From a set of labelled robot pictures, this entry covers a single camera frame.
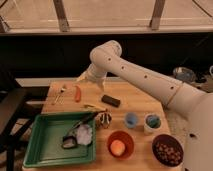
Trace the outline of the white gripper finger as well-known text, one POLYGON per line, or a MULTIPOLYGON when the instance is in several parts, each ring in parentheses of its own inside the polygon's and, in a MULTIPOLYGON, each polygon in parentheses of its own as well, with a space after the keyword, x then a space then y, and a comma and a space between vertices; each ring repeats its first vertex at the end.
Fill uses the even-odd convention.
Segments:
POLYGON ((102 90, 102 91, 104 91, 104 82, 98 82, 98 87, 102 90))
POLYGON ((76 79, 77 82, 81 82, 81 81, 84 81, 84 80, 86 80, 86 73, 82 73, 82 74, 76 79))

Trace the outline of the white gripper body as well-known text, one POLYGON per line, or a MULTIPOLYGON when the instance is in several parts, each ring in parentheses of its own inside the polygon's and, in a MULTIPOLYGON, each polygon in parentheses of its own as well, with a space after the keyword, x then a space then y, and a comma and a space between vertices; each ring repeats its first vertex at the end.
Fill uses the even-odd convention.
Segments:
POLYGON ((105 81, 106 76, 107 72, 95 64, 90 64, 86 70, 86 79, 91 82, 102 83, 105 81))

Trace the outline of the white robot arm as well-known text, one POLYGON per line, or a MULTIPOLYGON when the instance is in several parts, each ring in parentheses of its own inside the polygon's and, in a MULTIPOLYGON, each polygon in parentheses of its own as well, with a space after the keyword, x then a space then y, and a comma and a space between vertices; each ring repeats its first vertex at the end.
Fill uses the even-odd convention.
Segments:
POLYGON ((107 41, 90 52, 91 64, 77 78, 101 90, 108 72, 148 93, 188 120, 182 171, 213 171, 213 93, 121 58, 122 47, 107 41))

